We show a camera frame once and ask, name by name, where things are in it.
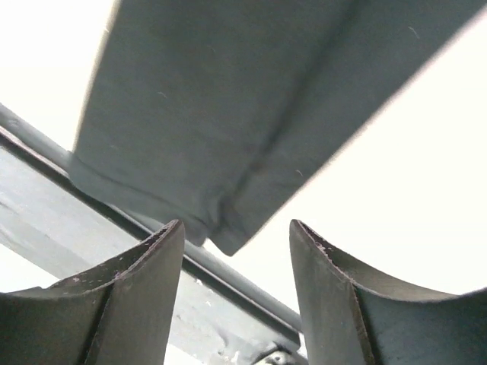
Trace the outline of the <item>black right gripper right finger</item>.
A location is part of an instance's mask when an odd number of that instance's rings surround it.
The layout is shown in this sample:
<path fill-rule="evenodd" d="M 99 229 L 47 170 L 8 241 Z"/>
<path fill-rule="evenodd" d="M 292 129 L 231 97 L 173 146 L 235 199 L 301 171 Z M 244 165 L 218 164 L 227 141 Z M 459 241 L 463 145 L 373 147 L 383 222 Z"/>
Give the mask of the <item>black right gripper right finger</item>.
<path fill-rule="evenodd" d="M 311 364 L 484 364 L 486 292 L 388 275 L 293 220 L 289 245 Z"/>

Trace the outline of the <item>black t-shirt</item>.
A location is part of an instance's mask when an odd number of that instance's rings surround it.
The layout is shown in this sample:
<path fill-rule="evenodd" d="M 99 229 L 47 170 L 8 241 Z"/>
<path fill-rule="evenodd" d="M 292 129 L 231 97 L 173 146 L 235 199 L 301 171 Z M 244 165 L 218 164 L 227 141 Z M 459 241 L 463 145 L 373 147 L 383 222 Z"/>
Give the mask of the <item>black t-shirt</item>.
<path fill-rule="evenodd" d="M 481 1 L 122 1 L 68 175 L 239 251 Z"/>

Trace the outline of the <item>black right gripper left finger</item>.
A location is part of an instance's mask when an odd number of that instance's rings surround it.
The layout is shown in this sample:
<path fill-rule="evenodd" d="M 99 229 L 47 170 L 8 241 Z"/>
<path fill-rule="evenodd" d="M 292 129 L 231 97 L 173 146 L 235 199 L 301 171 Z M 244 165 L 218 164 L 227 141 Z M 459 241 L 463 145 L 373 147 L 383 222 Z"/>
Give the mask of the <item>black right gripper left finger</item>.
<path fill-rule="evenodd" d="M 3 364 L 162 364 L 183 260 L 183 223 L 48 288 L 1 295 Z"/>

